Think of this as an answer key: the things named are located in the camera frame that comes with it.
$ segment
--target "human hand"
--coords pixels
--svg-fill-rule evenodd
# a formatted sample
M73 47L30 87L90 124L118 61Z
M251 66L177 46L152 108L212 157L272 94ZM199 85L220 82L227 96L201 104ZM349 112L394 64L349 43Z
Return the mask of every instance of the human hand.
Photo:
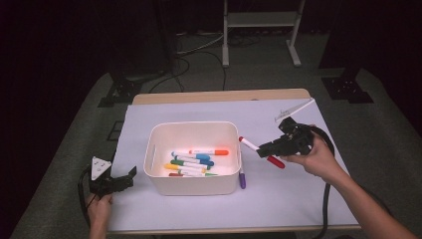
M88 215L91 221L90 238L106 238L108 220L111 216L111 204L111 194L105 195L101 199L92 193L88 196Z
M298 163L306 172L321 177L327 183L334 183L346 173L335 160L325 141L316 133L313 134L314 147L308 155L281 156L281 159Z

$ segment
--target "yellow marker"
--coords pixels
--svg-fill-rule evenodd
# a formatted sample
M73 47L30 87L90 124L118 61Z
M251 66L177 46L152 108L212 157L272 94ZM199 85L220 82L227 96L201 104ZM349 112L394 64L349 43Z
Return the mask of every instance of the yellow marker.
M196 168L196 167L189 167L189 166L180 166L180 165L174 165L171 163L165 163L164 167L167 169L173 169L173 170L189 170L189 171L196 171L196 172L202 172L205 173L205 168Z

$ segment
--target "gray floor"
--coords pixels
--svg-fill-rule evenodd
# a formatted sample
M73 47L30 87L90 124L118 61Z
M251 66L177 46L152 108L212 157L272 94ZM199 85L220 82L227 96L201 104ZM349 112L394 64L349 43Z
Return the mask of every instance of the gray floor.
M299 68L293 66L286 39L287 36L263 37L256 45L231 48L224 90L307 89L316 99L351 176L381 197L397 220L422 238L422 142L417 132L381 83L364 70L358 74L357 81L372 96L374 104L351 105L329 97L321 77L338 76L341 69L317 68L327 35L298 36L296 45L303 63ZM184 37L180 47L188 50L207 41L203 37ZM206 51L221 58L221 48ZM193 54L184 59L190 68L178 79L185 92L223 90L224 73L215 57ZM185 62L179 62L174 73L185 67ZM157 82L144 84L141 91L148 93ZM115 104L112 108L98 108L111 84L111 78L105 74L87 95L12 238L88 238L89 230L79 205L78 180L93 156L112 158L116 141L106 139L113 124L124 120L127 107L127 104ZM153 92L179 91L179 85L170 80ZM317 233L297 232L296 237L312 238ZM366 238L361 231L335 230L328 230L324 238L343 234ZM290 238L283 236L286 234L274 234L271 238ZM110 235L109 238L152 236Z

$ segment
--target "red marker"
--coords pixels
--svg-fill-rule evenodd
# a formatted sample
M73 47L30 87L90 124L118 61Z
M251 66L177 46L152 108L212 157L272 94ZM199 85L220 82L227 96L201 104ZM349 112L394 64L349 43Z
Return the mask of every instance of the red marker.
M259 149L257 146L253 145L251 142L249 142L247 139L245 139L242 136L239 137L239 141L244 143L245 145L247 145L249 148L251 148L254 151L257 151ZM271 155L267 157L267 161L269 161L270 163L272 163L273 165L279 168L286 167L284 163L282 163L280 160L276 159L274 156L271 156Z

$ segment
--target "white tabletop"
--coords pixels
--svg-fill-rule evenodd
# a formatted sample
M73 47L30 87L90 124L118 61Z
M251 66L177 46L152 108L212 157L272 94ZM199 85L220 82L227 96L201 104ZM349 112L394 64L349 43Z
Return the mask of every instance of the white tabletop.
M286 162L286 168L279 169L245 145L241 145L241 150L247 187L241 189L239 186L228 195L162 196L143 172L149 135L159 123L230 121L239 135L260 145L283 134L275 122L281 110L308 100L128 106L111 176L127 175L134 166L137 166L137 175L133 187L113 195L109 232L160 234L320 228L325 183L297 164ZM330 135L317 103L296 113L293 119L316 124ZM346 170L336 148L335 157ZM358 227L334 188L329 195L328 224L340 228Z

